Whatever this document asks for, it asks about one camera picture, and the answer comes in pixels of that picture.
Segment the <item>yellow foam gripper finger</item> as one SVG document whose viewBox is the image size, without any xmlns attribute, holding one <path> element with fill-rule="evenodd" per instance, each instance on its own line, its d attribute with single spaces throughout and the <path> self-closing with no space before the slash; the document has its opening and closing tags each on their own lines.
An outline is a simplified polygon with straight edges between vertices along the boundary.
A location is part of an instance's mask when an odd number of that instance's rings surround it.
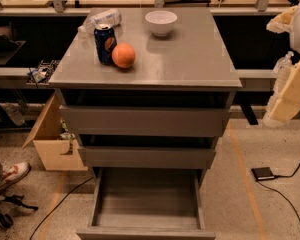
<svg viewBox="0 0 300 240">
<path fill-rule="evenodd" d="M 268 127 L 279 127 L 288 123 L 300 111 L 300 61 L 283 66 L 274 85 L 263 117 Z"/>
<path fill-rule="evenodd" d="M 289 33 L 291 31 L 291 23 L 296 9 L 296 6 L 292 6 L 278 14 L 268 22 L 266 29 L 277 34 L 283 32 Z"/>
</svg>

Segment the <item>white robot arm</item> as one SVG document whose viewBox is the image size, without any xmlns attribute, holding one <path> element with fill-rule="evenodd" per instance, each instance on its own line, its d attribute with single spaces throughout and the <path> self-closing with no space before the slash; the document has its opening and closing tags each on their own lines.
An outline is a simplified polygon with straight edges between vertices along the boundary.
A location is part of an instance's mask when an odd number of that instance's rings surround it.
<svg viewBox="0 0 300 240">
<path fill-rule="evenodd" d="M 287 32 L 292 48 L 273 68 L 276 81 L 263 117 L 268 127 L 279 127 L 300 111 L 300 2 L 271 19 L 266 29 L 274 33 Z"/>
</svg>

